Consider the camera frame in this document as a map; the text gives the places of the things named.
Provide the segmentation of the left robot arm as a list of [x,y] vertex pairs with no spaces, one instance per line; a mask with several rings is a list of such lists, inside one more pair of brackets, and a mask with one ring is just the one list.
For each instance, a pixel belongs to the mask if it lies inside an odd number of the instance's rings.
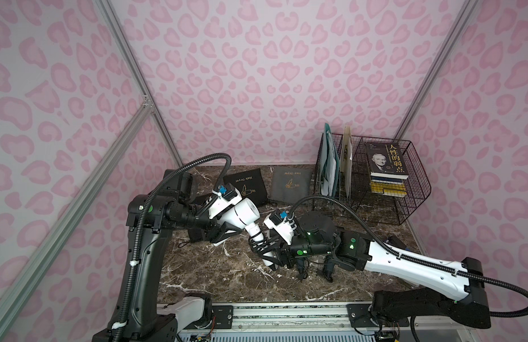
[[[224,160],[210,198],[204,205],[191,199],[192,174],[196,166]],[[172,234],[187,230],[192,240],[219,243],[237,235],[240,229],[220,223],[219,216],[241,201],[241,195],[224,176],[231,156],[224,152],[196,159],[175,170],[167,170],[163,180],[148,194],[136,196],[128,206],[128,253],[116,308],[105,329],[93,341],[175,341],[178,333],[195,324],[214,327],[212,301],[206,294],[185,296],[159,314],[157,299],[164,257]]]

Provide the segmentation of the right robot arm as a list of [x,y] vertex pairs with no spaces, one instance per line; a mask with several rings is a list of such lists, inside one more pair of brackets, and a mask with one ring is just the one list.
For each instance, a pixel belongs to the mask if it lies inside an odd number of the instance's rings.
[[[305,202],[324,200],[345,212],[364,229],[364,233],[337,227],[332,219],[319,212],[295,217],[295,210]],[[300,199],[288,211],[275,211],[267,216],[266,237],[257,225],[260,214],[254,205],[246,231],[251,250],[272,269],[297,267],[299,277],[308,276],[312,256],[322,256],[321,277],[328,282],[336,267],[348,272],[367,271],[396,276],[418,286],[406,292],[375,292],[369,316],[376,324],[414,321],[418,316],[446,316],[464,326],[488,329],[493,318],[528,316],[528,306],[512,312],[489,309],[487,284],[516,292],[528,299],[528,291],[507,282],[483,275],[479,260],[467,257],[462,262],[448,262],[424,257],[383,242],[355,211],[337,199],[311,195]]]

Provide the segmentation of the white hair dryer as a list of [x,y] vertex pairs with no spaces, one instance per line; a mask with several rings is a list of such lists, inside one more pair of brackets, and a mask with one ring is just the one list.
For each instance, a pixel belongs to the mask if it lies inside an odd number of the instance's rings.
[[238,228],[243,228],[249,234],[249,238],[257,241],[266,239],[257,221],[260,219],[260,212],[255,204],[248,198],[241,200],[234,205],[224,216],[226,222]]

